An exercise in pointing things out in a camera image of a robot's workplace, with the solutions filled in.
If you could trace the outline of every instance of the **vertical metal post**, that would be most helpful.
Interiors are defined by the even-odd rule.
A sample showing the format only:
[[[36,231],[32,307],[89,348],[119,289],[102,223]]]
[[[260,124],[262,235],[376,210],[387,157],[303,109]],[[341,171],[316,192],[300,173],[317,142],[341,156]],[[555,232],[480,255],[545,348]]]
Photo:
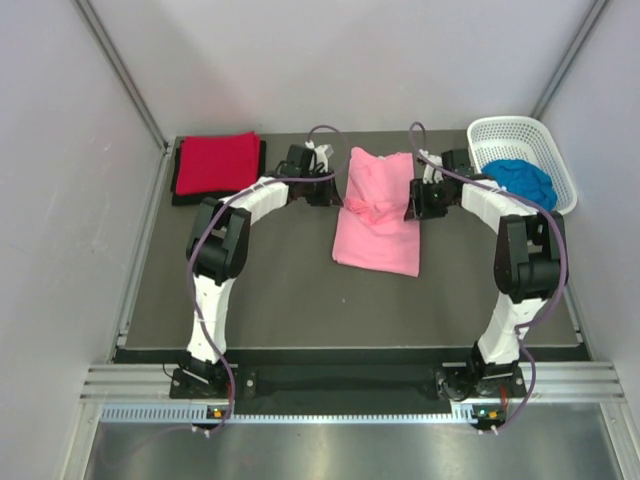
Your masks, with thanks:
[[[111,65],[111,68],[113,68],[113,71],[116,74],[116,77],[118,77],[118,80],[120,81],[125,91],[127,92],[127,95],[131,99],[131,102],[133,103],[135,109],[137,110],[138,114],[142,118],[142,121],[144,122],[147,129],[149,130],[149,133],[151,133],[151,135],[153,136],[153,139],[161,149],[166,149],[168,143],[164,138],[164,135],[162,134],[160,127],[158,127],[158,124],[153,118],[153,115],[151,115],[151,112],[149,111],[147,104],[142,98],[142,95],[140,95],[140,91],[136,87],[136,84],[133,81],[133,78],[129,74],[127,67],[125,66],[124,62],[120,58],[118,51],[113,45],[111,38],[109,38],[107,31],[102,25],[102,22],[100,21],[100,18],[98,17],[98,14],[96,13],[93,6],[91,5],[90,1],[89,0],[71,0],[71,1],[76,6],[78,13],[82,17],[82,19],[85,21],[91,33],[95,37],[98,43],[98,46],[100,47],[102,52],[105,54],[107,60],[109,61],[109,64]]]
[[[536,119],[540,119],[542,115],[544,115],[545,111],[549,107],[551,103],[551,99],[556,94],[562,82],[564,82],[565,78],[571,66],[573,65],[575,59],[578,57],[578,54],[584,47],[585,42],[593,32],[595,26],[598,21],[602,18],[602,15],[605,9],[609,6],[611,0],[594,0],[584,17],[576,36],[573,38],[569,47],[564,52],[560,63],[556,67],[551,76],[551,79],[547,83],[545,89],[542,91],[540,98],[536,102],[535,107],[533,108],[533,112],[531,116]]]

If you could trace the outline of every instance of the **white laundry basket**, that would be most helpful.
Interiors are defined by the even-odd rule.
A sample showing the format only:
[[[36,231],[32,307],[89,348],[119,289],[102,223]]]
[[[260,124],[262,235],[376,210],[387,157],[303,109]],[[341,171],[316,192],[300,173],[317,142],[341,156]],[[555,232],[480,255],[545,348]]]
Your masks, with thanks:
[[[546,172],[558,195],[556,210],[562,215],[576,206],[578,196],[551,133],[529,117],[489,117],[467,129],[469,152],[476,172],[494,160],[522,159]]]

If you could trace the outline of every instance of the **gray floor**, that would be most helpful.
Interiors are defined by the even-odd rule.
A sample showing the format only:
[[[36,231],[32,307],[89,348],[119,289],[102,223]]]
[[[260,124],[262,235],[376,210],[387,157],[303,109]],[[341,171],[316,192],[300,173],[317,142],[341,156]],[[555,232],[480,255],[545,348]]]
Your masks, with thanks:
[[[376,155],[408,151],[405,132],[350,133],[352,145]],[[267,167],[286,156],[301,134],[264,135]],[[465,132],[429,133],[440,153],[466,146]],[[340,140],[330,142],[338,165]],[[184,348],[192,309],[186,294],[185,245],[197,207],[172,207],[169,185],[161,198],[127,348]],[[416,164],[416,172],[421,168]],[[342,193],[346,179],[338,181]],[[336,264],[331,258],[338,210],[298,201],[270,214],[251,231],[249,258],[236,282],[227,319],[230,347],[466,346],[485,330],[495,306],[495,235],[458,208],[421,224],[419,278]],[[551,321],[527,336],[529,345],[577,343],[564,302]]]
[[[597,405],[529,406],[498,437],[466,425],[230,425],[211,440],[166,425],[101,426],[85,480],[622,480]]]

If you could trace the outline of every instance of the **folded cloth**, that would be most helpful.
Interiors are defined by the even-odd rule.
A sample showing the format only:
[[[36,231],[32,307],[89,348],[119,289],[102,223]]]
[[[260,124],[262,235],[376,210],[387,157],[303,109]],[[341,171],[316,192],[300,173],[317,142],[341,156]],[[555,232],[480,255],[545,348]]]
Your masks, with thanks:
[[[176,154],[172,191],[185,199],[247,188],[258,179],[260,153],[260,137],[253,132],[230,137],[187,137]]]
[[[344,265],[417,277],[420,225],[405,222],[413,157],[379,158],[351,150],[344,208],[338,215],[333,259]]]
[[[553,210],[558,195],[551,177],[525,160],[494,160],[482,169],[507,191],[537,203],[545,210]]]

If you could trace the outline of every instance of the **pink cloth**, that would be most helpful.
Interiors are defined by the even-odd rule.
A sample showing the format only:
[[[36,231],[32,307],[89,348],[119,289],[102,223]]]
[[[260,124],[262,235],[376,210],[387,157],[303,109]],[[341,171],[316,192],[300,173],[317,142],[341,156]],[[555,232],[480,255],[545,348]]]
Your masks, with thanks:
[[[417,277],[420,225],[405,222],[413,157],[374,157],[351,150],[344,208],[338,215],[333,259],[344,265]]]

